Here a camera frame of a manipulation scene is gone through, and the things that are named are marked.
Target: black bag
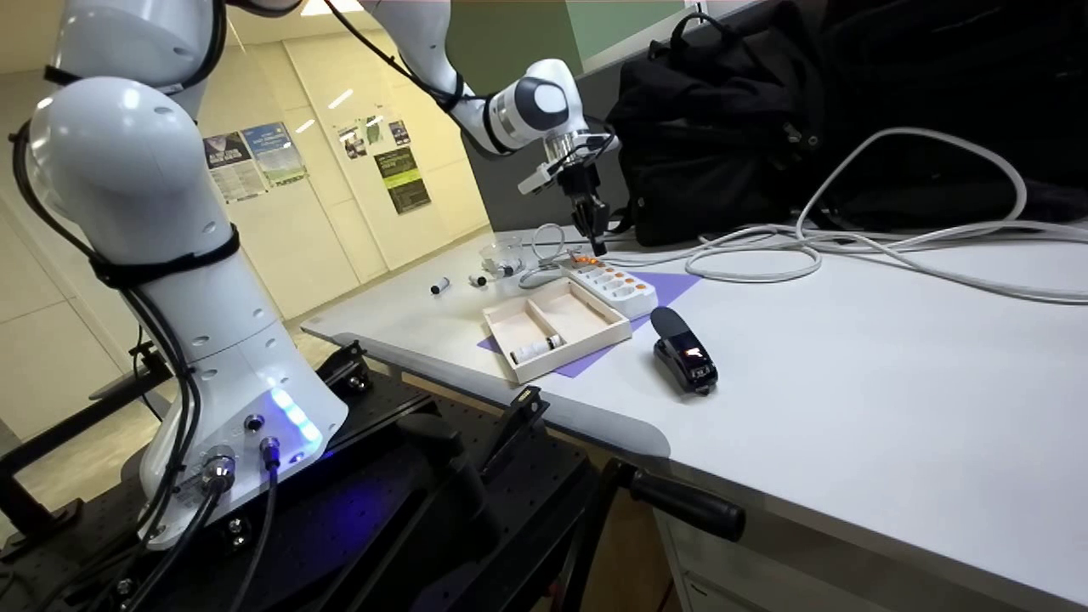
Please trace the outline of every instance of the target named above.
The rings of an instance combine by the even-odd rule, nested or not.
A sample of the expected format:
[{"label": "black bag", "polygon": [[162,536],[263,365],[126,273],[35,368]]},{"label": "black bag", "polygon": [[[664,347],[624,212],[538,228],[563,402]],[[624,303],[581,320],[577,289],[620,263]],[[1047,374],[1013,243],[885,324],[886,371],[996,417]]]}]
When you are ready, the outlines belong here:
[{"label": "black bag", "polygon": [[799,165],[819,144],[811,48],[791,4],[765,4],[732,22],[689,13],[671,45],[623,65],[610,123],[638,246],[789,219],[811,188]]},{"label": "black bag", "polygon": [[[1027,219],[1088,212],[1085,0],[831,0],[826,22],[822,153],[928,125],[1004,153],[1027,178]],[[943,228],[1004,219],[1011,185],[949,159],[949,147],[898,139],[848,169],[822,212],[859,228]]]}]

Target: cable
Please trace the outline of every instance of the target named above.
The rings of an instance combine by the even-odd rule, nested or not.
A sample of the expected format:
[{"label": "cable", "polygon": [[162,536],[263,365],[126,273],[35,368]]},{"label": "cable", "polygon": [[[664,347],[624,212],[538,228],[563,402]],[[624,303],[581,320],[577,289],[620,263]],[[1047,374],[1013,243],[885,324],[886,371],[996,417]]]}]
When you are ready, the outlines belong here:
[{"label": "cable", "polygon": [[461,97],[461,92],[441,92],[427,81],[423,81],[414,71],[407,71],[405,65],[397,65],[393,56],[384,56],[367,34],[359,34],[334,0],[328,0],[329,13],[339,22],[339,29],[359,41],[372,56],[376,56],[389,69],[393,69],[401,80],[407,80],[419,92],[432,97],[432,98],[451,98],[451,101],[473,101],[473,98],[486,98],[486,97]]},{"label": "cable", "polygon": [[559,264],[561,258],[570,256],[570,253],[568,253],[568,233],[563,233],[561,225],[538,225],[538,233],[559,233],[559,243],[538,238],[538,243],[527,246],[527,247],[535,253],[535,258],[538,258],[538,268]]},{"label": "cable", "polygon": [[666,592],[656,603],[656,612],[666,612],[671,600],[675,596],[675,582],[671,578]]},{"label": "cable", "polygon": [[226,58],[226,48],[227,48],[227,4],[211,0],[211,38],[207,38],[207,50],[203,50],[199,69],[195,75],[188,75],[182,81],[168,84],[162,92],[175,97],[175,92],[199,84]]},{"label": "cable", "polygon": [[27,147],[32,147],[32,123],[24,123],[14,136],[9,136],[9,174],[14,185],[20,188],[20,196],[27,200],[27,207],[53,233],[61,236],[75,253],[93,256],[93,247],[75,238],[35,195],[32,185],[32,169],[27,169]]},{"label": "cable", "polygon": [[182,534],[176,536],[176,545],[170,548],[170,553],[147,574],[147,582],[138,584],[138,592],[130,600],[126,612],[138,612],[151,596],[155,592],[155,584],[170,574],[170,567],[176,566],[176,558],[189,548],[189,540],[196,536],[196,531],[207,525],[207,517],[215,514],[222,494],[207,494],[195,514],[195,519],[182,527]]},{"label": "cable", "polygon": [[[886,236],[886,233],[822,233],[811,228],[811,212],[822,200],[822,195],[857,165],[859,153],[866,153],[876,139],[886,136],[916,136],[916,139],[938,139],[945,147],[967,150],[987,165],[992,165],[1013,188],[1013,207],[996,219],[996,222],[977,222],[977,225],[954,225],[954,228],[938,228],[938,233],[921,233],[921,236]],[[977,280],[963,273],[945,273],[935,264],[925,264],[912,258],[909,253],[935,253],[935,247],[953,247],[953,246],[968,246],[968,243],[1066,243],[1066,246],[1088,246],[1085,228],[1070,225],[1044,225],[1044,222],[1019,222],[1027,212],[1027,185],[1019,169],[1004,159],[1001,153],[949,136],[935,128],[917,128],[917,125],[890,125],[875,136],[866,136],[807,200],[799,219],[791,225],[751,225],[722,238],[704,238],[697,247],[682,253],[666,253],[666,256],[610,256],[611,264],[666,264],[666,263],[682,263],[682,273],[711,280],[711,283],[738,283],[738,285],[773,285],[773,283],[794,283],[811,273],[819,273],[822,256],[842,256],[857,263],[876,263],[876,264],[895,264],[909,268],[917,276],[932,276],[943,283],[968,285],[979,294],[1006,295],[1006,301],[1027,301],[1027,303],[1047,303],[1047,306],[1088,306],[1088,294],[1055,294],[1055,289],[1035,289],[1035,285],[1013,285],[1013,283],[992,283],[992,280]],[[708,258],[722,256],[738,256],[738,253],[789,253],[799,256],[801,264],[787,268],[787,273],[757,273],[757,276],[742,276],[742,273],[722,273],[708,268]]]},{"label": "cable", "polygon": [[604,128],[610,136],[604,136],[604,144],[600,147],[600,150],[590,150],[590,139],[600,136],[596,128],[584,128],[588,133],[588,139],[581,139],[577,147],[570,147],[568,153],[561,153],[555,165],[547,165],[547,174],[561,174],[563,167],[568,167],[568,159],[570,157],[577,157],[581,150],[584,153],[596,153],[590,157],[590,165],[600,165],[603,159],[603,153],[611,147],[611,139],[615,139],[615,133],[611,128]]},{"label": "cable", "polygon": [[24,596],[35,603],[35,584],[27,582],[27,574],[14,570],[14,567],[0,567],[0,603],[8,600],[8,592],[18,584],[24,589]]},{"label": "cable", "polygon": [[130,289],[126,301],[135,311],[135,315],[147,320],[151,335],[162,347],[162,356],[168,356],[168,365],[176,377],[176,388],[180,388],[175,448],[170,448],[170,458],[168,458],[168,468],[162,468],[162,479],[159,479],[152,500],[147,505],[147,511],[135,519],[135,534],[142,527],[147,527],[147,534],[152,534],[159,517],[168,514],[170,490],[180,472],[182,454],[189,448],[196,424],[199,424],[199,388],[195,386],[195,374],[180,353],[176,335],[170,329],[170,324],[162,320],[155,303],[147,301],[138,289]]},{"label": "cable", "polygon": [[133,558],[138,558],[142,553],[142,548],[130,548],[130,551],[120,551],[120,553],[111,553],[111,558],[102,558],[100,566],[93,566],[93,567],[80,567],[80,570],[75,570],[75,574],[69,574],[61,584],[53,584],[44,600],[41,600],[41,607],[36,607],[36,612],[49,612],[58,600],[63,600],[69,592],[80,592],[80,589],[87,589],[87,584],[94,584],[110,567],[117,567],[117,566],[126,566],[126,561],[133,561]]},{"label": "cable", "polygon": [[250,548],[245,578],[240,578],[240,584],[237,584],[237,592],[236,592],[236,600],[232,600],[232,612],[240,612],[245,596],[249,596],[249,589],[250,589],[250,578],[257,574],[263,558],[266,558],[266,548],[269,548],[269,536],[273,536],[275,482],[279,482],[279,476],[275,476],[275,468],[279,468],[279,446],[275,446],[275,456],[266,454],[266,448],[273,448],[273,446],[263,446],[263,456],[266,456],[266,482],[269,482],[269,490],[266,490],[266,519],[263,519],[257,545]]}]

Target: white robotic arm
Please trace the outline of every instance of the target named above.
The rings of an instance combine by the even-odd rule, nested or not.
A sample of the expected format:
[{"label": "white robotic arm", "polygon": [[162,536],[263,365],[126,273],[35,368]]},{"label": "white robotic arm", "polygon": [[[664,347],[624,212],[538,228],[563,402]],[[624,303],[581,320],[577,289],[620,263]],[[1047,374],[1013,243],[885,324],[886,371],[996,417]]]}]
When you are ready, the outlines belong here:
[{"label": "white robotic arm", "polygon": [[[232,4],[275,16],[300,0]],[[584,125],[570,71],[538,60],[504,92],[473,97],[445,58],[450,0],[365,7],[484,150],[543,139],[547,159],[522,192],[559,181],[600,246],[604,204],[590,165],[611,139]],[[226,32],[226,0],[69,0],[49,71],[58,89],[14,150],[32,207],[80,228],[87,246],[69,238],[126,295],[180,382],[138,465],[151,548],[175,548],[199,517],[199,496],[215,494],[215,519],[257,496],[269,468],[279,479],[307,468],[348,417],[294,352],[203,169],[195,114]]]},{"label": "white robotic arm", "polygon": [[473,136],[486,153],[510,153],[543,144],[543,165],[520,181],[520,195],[551,181],[575,204],[575,225],[596,253],[604,247],[610,207],[596,195],[596,159],[615,147],[611,133],[590,128],[563,60],[543,58],[492,97],[475,97],[445,56],[450,0],[359,0],[393,38],[410,80]]}]

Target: white table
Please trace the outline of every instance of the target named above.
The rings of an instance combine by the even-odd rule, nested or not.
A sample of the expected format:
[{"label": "white table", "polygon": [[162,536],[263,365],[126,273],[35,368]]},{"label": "white table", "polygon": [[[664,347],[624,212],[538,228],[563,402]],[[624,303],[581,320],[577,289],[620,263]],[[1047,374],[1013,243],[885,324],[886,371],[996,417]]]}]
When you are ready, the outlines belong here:
[{"label": "white table", "polygon": [[[501,356],[481,347],[481,311],[515,289],[468,285],[490,243],[397,273],[307,329],[510,402]],[[928,263],[1088,294],[1085,247],[967,247]],[[789,285],[694,283],[674,311],[722,368],[711,397],[675,395],[652,365],[656,335],[638,326],[577,377],[542,377],[547,417],[1088,607],[1088,311],[842,258]]]}]

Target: floor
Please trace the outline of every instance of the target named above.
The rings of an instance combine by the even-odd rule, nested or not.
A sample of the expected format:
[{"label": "floor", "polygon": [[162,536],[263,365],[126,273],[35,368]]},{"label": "floor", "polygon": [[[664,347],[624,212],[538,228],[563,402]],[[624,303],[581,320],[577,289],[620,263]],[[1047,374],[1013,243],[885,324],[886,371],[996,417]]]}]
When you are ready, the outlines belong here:
[{"label": "floor", "polygon": [[[321,365],[329,347],[297,335],[300,352],[309,365]],[[151,441],[155,417],[142,406],[130,406],[87,429],[75,441],[61,446],[49,458],[27,465],[20,482],[44,505],[61,506],[75,496],[93,500],[120,482],[121,464]],[[588,612],[675,612],[664,548],[656,540],[652,514],[630,496],[620,496],[590,567],[584,592]]]}]

